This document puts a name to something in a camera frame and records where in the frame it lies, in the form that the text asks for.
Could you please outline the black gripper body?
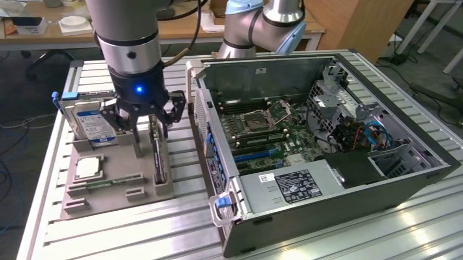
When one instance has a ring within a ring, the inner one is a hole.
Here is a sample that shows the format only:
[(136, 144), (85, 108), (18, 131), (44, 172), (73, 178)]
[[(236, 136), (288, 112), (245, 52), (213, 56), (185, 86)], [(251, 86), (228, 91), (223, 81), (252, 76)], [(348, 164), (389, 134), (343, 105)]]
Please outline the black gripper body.
[(157, 63), (153, 68), (142, 73), (128, 74), (117, 72), (110, 66), (108, 71), (114, 85), (118, 107), (126, 112), (133, 106), (138, 111), (155, 107), (161, 110), (169, 100), (164, 84), (164, 65)]

